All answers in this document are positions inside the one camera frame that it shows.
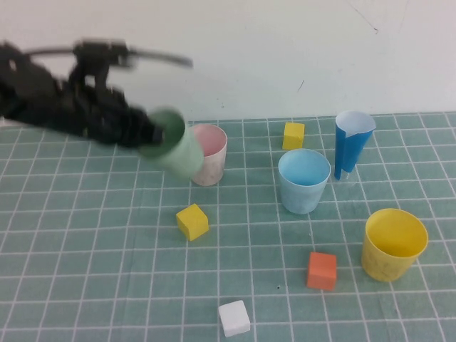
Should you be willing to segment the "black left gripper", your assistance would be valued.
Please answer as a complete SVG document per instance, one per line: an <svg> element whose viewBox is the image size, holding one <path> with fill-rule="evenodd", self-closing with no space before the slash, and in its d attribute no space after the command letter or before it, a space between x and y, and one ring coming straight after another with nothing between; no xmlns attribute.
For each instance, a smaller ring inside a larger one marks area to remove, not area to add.
<svg viewBox="0 0 456 342"><path fill-rule="evenodd" d="M115 88L60 82L60 131L104 145L161 145L165 129L141 108L131 106Z"/></svg>

